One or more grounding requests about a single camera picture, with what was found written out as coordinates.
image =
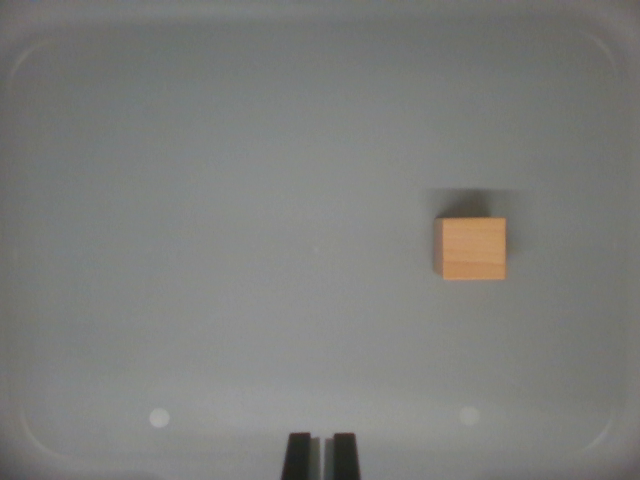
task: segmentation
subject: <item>wooden cube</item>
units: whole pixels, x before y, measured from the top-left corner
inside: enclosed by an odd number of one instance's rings
[[[434,266],[445,280],[504,280],[507,219],[437,218]]]

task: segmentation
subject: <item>wooden block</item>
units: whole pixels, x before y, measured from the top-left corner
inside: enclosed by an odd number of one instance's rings
[[[434,268],[445,280],[507,278],[506,218],[437,218]]]

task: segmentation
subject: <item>gray tray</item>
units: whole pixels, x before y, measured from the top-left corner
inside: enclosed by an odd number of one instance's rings
[[[3,4],[4,476],[640,478],[639,13]]]

